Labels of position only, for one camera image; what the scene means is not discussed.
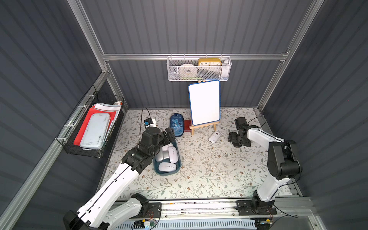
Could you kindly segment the white grey computer mouse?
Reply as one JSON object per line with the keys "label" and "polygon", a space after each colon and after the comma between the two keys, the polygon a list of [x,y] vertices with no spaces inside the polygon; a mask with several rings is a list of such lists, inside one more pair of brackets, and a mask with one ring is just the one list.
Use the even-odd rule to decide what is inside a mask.
{"label": "white grey computer mouse", "polygon": [[160,150],[157,155],[155,156],[155,160],[157,162],[162,162],[165,159],[165,154],[162,150]]}

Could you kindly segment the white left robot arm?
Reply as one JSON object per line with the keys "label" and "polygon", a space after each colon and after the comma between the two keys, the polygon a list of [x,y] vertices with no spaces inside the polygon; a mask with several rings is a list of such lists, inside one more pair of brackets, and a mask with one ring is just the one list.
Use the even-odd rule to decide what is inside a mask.
{"label": "white left robot arm", "polygon": [[132,217],[145,217],[149,201],[141,194],[134,194],[127,202],[112,208],[121,193],[151,165],[162,146],[175,141],[173,128],[161,131],[148,127],[141,141],[122,158],[110,179],[76,212],[68,211],[63,217],[67,230],[112,230]]}

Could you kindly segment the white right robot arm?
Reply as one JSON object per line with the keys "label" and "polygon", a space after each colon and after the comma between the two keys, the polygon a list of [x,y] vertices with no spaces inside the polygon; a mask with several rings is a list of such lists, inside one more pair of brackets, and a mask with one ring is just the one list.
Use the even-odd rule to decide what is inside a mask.
{"label": "white right robot arm", "polygon": [[237,132],[230,132],[228,142],[234,147],[250,147],[256,142],[268,152],[268,175],[264,182],[253,192],[248,209],[258,215],[275,215],[276,194],[281,187],[302,173],[302,166],[297,159],[296,142],[277,138],[256,125],[249,125],[246,118],[235,119]]}

